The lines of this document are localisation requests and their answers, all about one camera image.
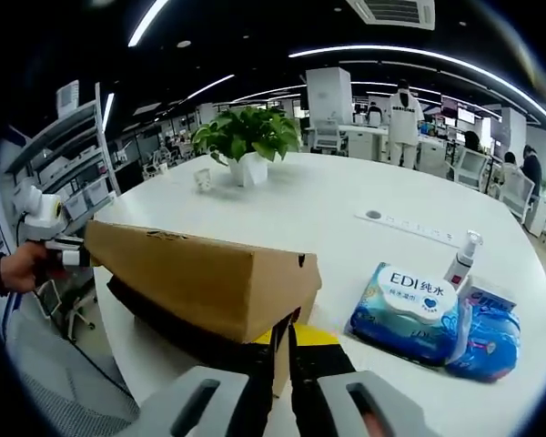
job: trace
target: person in white coat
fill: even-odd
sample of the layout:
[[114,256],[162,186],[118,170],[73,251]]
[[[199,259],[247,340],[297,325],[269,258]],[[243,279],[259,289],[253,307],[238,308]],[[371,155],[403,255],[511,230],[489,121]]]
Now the person in white coat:
[[404,154],[404,167],[414,168],[419,144],[419,122],[424,119],[419,101],[409,92],[409,83],[399,81],[399,90],[389,102],[390,164],[398,166]]

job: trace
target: white column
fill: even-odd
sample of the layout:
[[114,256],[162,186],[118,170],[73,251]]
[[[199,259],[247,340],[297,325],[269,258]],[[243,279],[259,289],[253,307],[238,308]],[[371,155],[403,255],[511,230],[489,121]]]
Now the white column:
[[295,114],[293,114],[293,100],[281,100],[281,108],[285,112],[285,117],[295,118]]
[[306,72],[309,118],[352,123],[352,84],[349,72],[339,67],[319,68]]
[[214,107],[212,103],[203,103],[199,107],[197,107],[197,113],[198,113],[198,125],[205,125],[206,123],[210,123],[212,120],[214,120],[217,117],[217,109]]
[[511,107],[501,109],[501,123],[509,132],[508,150],[516,156],[516,162],[523,164],[523,151],[526,146],[526,117]]

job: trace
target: air conditioner vent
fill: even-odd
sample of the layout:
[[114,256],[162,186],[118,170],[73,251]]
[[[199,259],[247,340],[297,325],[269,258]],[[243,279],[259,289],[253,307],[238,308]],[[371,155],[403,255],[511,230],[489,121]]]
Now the air conditioner vent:
[[435,29],[434,0],[347,0],[367,25]]
[[405,0],[364,0],[364,3],[377,20],[420,23],[416,3]]

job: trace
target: tissue package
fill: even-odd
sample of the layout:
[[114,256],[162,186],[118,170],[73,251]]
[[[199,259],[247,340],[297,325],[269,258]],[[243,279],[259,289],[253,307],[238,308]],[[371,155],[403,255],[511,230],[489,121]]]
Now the tissue package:
[[520,350],[517,317],[497,308],[472,306],[465,351],[446,365],[449,373],[479,381],[496,381],[516,367]]
[[458,337],[454,288],[387,263],[376,268],[349,321],[350,332],[395,354],[442,366]]

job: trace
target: hand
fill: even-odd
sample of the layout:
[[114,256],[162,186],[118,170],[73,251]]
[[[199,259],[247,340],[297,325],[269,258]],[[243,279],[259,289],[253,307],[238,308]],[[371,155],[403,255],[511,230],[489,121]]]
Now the hand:
[[2,281],[7,289],[27,293],[36,288],[34,269],[46,259],[45,246],[27,241],[13,255],[4,257],[0,263]]

